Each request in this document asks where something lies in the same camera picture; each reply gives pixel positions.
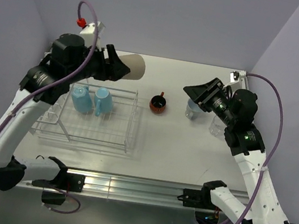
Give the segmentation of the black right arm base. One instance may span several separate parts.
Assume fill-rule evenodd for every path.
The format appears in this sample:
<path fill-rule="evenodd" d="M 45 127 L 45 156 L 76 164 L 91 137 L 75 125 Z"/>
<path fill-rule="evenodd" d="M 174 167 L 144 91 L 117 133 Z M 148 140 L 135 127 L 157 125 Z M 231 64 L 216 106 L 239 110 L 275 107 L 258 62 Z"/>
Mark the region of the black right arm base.
<path fill-rule="evenodd" d="M 210 212 L 195 212 L 195 220 L 198 224 L 218 224 L 221 210 L 211 202 L 210 191 L 214 188 L 226 187 L 223 181 L 215 180 L 204 183 L 200 190 L 183 189 L 177 200 L 182 202 L 183 207 L 207 209 Z"/>

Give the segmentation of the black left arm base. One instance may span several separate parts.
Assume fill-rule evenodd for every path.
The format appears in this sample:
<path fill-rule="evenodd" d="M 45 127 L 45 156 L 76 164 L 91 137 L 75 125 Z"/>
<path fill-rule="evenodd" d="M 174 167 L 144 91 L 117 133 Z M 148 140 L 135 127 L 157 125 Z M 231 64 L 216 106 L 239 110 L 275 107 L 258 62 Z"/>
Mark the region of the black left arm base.
<path fill-rule="evenodd" d="M 56 191 L 56 193 L 50 195 L 50 192 L 42 191 L 41 200 L 44 207 L 49 211 L 53 211 L 59 214 L 73 214 L 79 211 L 81 208 L 80 201 L 74 197 L 71 192 L 81 192 L 83 189 L 85 176 L 79 174 L 68 173 L 68 167 L 62 163 L 59 159 L 55 157 L 48 157 L 52 160 L 58 167 L 59 171 L 56 177 L 52 180 L 44 180 L 42 184 L 46 188 L 51 188 Z M 76 203 L 76 208 L 74 210 L 62 211 L 53 207 L 53 205 L 60 206 L 65 201 L 66 198 L 71 198 L 74 203 Z"/>

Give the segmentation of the tall light blue mug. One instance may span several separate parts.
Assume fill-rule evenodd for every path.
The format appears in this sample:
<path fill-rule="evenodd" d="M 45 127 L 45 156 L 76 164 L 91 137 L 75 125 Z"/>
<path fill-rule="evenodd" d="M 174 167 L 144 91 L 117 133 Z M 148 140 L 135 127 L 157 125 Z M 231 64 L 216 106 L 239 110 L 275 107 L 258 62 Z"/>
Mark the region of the tall light blue mug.
<path fill-rule="evenodd" d="M 92 110 L 93 103 L 87 85 L 74 87 L 71 98 L 76 111 L 86 114 Z"/>

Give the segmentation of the beige cup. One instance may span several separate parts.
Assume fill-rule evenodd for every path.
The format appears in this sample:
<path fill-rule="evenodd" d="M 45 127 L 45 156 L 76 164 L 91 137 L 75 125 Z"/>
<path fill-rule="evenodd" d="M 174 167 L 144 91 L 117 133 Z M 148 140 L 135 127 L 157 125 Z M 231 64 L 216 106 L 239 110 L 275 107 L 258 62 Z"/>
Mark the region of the beige cup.
<path fill-rule="evenodd" d="M 130 73 L 126 74 L 122 79 L 136 81 L 144 76 L 146 64 L 141 55 L 128 54 L 119 56 L 119 58 L 130 69 Z"/>

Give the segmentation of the light blue cream-lined mug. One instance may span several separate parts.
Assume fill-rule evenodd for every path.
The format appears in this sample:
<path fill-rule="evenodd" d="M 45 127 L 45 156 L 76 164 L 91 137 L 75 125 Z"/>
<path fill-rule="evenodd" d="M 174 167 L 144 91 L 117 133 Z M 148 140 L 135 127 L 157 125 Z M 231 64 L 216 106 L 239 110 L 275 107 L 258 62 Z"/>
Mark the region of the light blue cream-lined mug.
<path fill-rule="evenodd" d="M 94 95 L 95 116 L 99 117 L 101 114 L 109 113 L 113 108 L 113 98 L 110 91 L 101 87 L 97 89 Z"/>

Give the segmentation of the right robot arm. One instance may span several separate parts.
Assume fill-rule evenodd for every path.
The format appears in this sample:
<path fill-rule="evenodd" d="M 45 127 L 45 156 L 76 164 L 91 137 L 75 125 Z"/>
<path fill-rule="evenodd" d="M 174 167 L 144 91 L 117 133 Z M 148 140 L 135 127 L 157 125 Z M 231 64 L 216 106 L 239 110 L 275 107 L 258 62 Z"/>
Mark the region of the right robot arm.
<path fill-rule="evenodd" d="M 245 206 L 219 180 L 204 184 L 200 203 L 206 208 L 217 206 L 236 224 L 294 224 L 278 201 L 266 163 L 269 155 L 253 123 L 258 109 L 256 94 L 239 89 L 228 98 L 224 84 L 217 78 L 183 90 L 201 110 L 215 113 L 224 123 L 225 141 L 241 171 L 252 205 L 242 217 Z"/>

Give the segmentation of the grey footed mug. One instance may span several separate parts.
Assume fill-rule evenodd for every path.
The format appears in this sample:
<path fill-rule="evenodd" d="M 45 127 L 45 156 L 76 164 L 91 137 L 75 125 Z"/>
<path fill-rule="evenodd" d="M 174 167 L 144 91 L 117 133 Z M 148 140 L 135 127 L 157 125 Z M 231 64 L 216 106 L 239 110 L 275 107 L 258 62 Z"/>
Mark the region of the grey footed mug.
<path fill-rule="evenodd" d="M 187 101 L 186 110 L 185 110 L 185 116 L 187 119 L 195 120 L 199 117 L 202 117 L 203 111 L 200 109 L 200 107 L 195 104 L 191 99 Z"/>

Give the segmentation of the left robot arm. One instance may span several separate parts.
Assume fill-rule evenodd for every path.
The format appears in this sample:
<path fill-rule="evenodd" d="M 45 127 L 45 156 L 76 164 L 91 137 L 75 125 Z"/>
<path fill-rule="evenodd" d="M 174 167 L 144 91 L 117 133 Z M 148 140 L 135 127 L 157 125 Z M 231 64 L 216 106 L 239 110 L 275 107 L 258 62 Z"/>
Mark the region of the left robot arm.
<path fill-rule="evenodd" d="M 113 45 L 86 45 L 79 35 L 63 34 L 41 62 L 28 70 L 9 108 L 0 119 L 0 190 L 8 191 L 21 181 L 44 180 L 62 187 L 67 167 L 55 157 L 19 159 L 14 151 L 34 123 L 60 96 L 78 81 L 137 80 L 144 73 L 144 59 L 138 54 L 119 56 Z"/>

